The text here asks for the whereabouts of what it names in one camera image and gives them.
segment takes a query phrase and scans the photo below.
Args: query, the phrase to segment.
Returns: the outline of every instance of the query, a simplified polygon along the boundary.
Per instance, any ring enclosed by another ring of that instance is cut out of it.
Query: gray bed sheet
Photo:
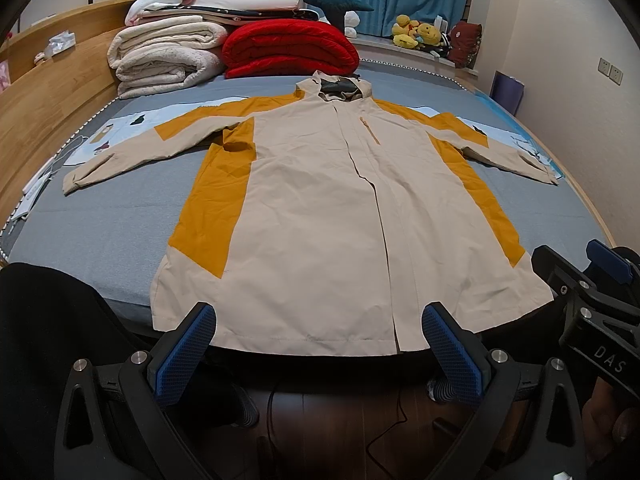
[[[451,81],[381,66],[361,66],[358,73],[373,84],[377,98],[407,106],[430,106],[509,129],[480,98]],[[171,104],[285,94],[301,79],[216,78],[195,88],[115,102],[85,131],[91,134],[111,117]],[[205,154],[205,148],[189,150],[67,197],[62,194],[62,179],[73,167],[62,167],[24,222],[9,260],[67,272],[95,287],[120,317],[150,325],[149,286]],[[587,242],[593,238],[606,240],[564,179],[558,186],[549,186],[475,162],[472,165],[493,191],[529,253],[546,244],[584,268],[588,263]]]

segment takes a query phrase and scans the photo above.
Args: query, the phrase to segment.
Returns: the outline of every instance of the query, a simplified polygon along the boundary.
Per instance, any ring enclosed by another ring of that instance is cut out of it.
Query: plush toy
[[[319,22],[329,23],[329,20],[323,16],[318,20]],[[344,13],[344,35],[347,38],[357,38],[358,33],[356,32],[356,27],[360,24],[360,17],[357,15],[355,10],[347,10]]]
[[[396,44],[397,46],[401,46],[402,48],[415,48],[420,43],[418,43],[418,41],[414,40],[414,38],[412,38],[408,34],[398,34],[394,36],[394,44]]]
[[[416,29],[417,47],[425,50],[435,57],[447,57],[447,53],[451,49],[449,37],[440,32],[436,27],[429,23],[421,23]]]
[[[416,35],[415,29],[418,28],[418,25],[420,25],[418,20],[412,20],[406,14],[400,14],[396,18],[394,26],[391,27],[391,34],[394,36],[406,34],[414,38]]]

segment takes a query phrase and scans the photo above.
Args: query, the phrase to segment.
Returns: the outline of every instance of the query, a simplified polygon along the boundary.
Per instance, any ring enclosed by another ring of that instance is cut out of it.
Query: blue gripper pad
[[[630,285],[634,278],[631,264],[599,240],[587,244],[587,258],[620,285]]]
[[[453,387],[456,398],[478,407],[491,380],[484,345],[472,333],[465,333],[444,306],[437,302],[428,304],[422,312],[422,334]]]
[[[216,312],[201,302],[153,347],[146,376],[161,408],[180,400],[215,332]]]

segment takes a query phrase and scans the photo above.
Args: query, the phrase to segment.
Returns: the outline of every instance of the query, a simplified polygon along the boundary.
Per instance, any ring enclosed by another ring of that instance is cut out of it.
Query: zipper
[[[380,145],[380,141],[378,140],[378,138],[373,134],[373,132],[371,131],[371,128],[369,128],[369,125],[367,124],[367,121],[364,120],[364,118],[360,117],[360,122],[362,124],[364,124],[364,127],[369,130],[369,133],[371,134],[371,137],[373,137],[373,140],[376,141],[377,145]]]

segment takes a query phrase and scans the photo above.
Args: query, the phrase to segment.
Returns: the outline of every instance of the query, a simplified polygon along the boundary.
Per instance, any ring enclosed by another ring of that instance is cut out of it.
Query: beige jacket
[[[206,301],[217,346],[381,355],[426,348],[431,301],[479,332],[552,299],[463,155],[553,184],[549,168],[451,114],[375,100],[363,80],[325,95],[321,79],[339,78],[197,108],[65,177],[70,193],[211,138],[151,285],[156,329]]]

